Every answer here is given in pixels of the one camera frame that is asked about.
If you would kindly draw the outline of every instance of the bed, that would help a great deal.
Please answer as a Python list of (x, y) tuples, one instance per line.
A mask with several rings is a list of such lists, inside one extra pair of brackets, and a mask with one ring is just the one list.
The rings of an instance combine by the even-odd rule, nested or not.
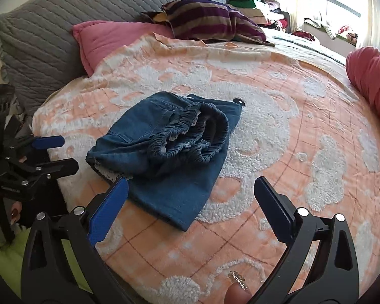
[[(31, 0), (0, 15), (3, 79), (33, 116), (35, 135), (65, 137), (62, 148), (50, 150), (51, 159), (79, 162), (76, 175), (59, 180), (68, 209), (108, 188), (86, 153), (141, 99), (157, 91), (240, 97), (246, 107), (228, 158), (190, 229), (178, 231), (127, 201), (98, 252), (124, 287), (152, 304), (222, 303), (232, 267), (255, 292), (285, 249), (253, 198), (253, 181), (264, 175), (295, 206), (324, 217), (345, 215), (360, 293), (369, 297), (380, 274), (380, 122), (350, 84), (345, 59), (274, 30), (265, 30), (274, 47), (148, 34), (85, 76), (72, 25), (140, 21), (142, 11), (169, 1)], [(313, 245), (294, 289), (315, 252)]]

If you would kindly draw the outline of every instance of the green clothing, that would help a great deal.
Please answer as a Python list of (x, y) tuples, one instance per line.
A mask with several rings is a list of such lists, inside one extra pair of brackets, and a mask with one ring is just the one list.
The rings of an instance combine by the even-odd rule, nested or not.
[[(11, 244), (0, 243), (0, 275), (7, 285), (21, 298), (21, 268), (29, 229), (16, 235)], [(77, 284), (83, 290), (91, 292), (90, 287), (80, 270), (72, 246), (68, 240), (62, 240), (66, 257)]]
[(260, 0), (229, 0), (228, 4), (237, 8), (257, 8), (261, 6)]

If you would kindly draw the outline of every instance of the gray quilted pillow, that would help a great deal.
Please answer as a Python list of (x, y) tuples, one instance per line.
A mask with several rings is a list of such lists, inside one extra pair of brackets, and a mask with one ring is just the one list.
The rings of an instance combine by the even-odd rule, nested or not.
[(72, 26), (90, 20), (140, 21), (172, 0), (30, 0), (0, 15), (2, 77), (32, 115), (47, 97), (85, 74)]

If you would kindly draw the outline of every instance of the blue gripper pad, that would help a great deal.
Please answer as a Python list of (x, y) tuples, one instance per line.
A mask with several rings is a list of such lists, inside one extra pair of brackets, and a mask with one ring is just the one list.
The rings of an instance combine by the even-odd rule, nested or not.
[(117, 180), (108, 194), (90, 218), (88, 238), (92, 246), (103, 241), (128, 198), (128, 182), (124, 178)]
[(54, 147), (62, 147), (65, 144), (65, 138), (62, 136), (40, 137), (32, 142), (35, 149), (53, 149)]
[(287, 245), (291, 243), (295, 223), (295, 207), (291, 201), (278, 194), (264, 176), (255, 181), (253, 190), (277, 240)]

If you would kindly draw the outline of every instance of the red pillow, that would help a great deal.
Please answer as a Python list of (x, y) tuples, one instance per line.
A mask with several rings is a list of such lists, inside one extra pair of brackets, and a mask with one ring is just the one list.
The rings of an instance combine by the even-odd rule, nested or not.
[(364, 47), (352, 51), (346, 59), (346, 72), (380, 117), (380, 50)]
[(129, 46), (142, 35), (157, 33), (173, 39), (172, 30), (163, 25), (110, 21), (88, 21), (72, 27), (80, 45), (80, 58), (91, 77), (97, 65), (115, 49)]

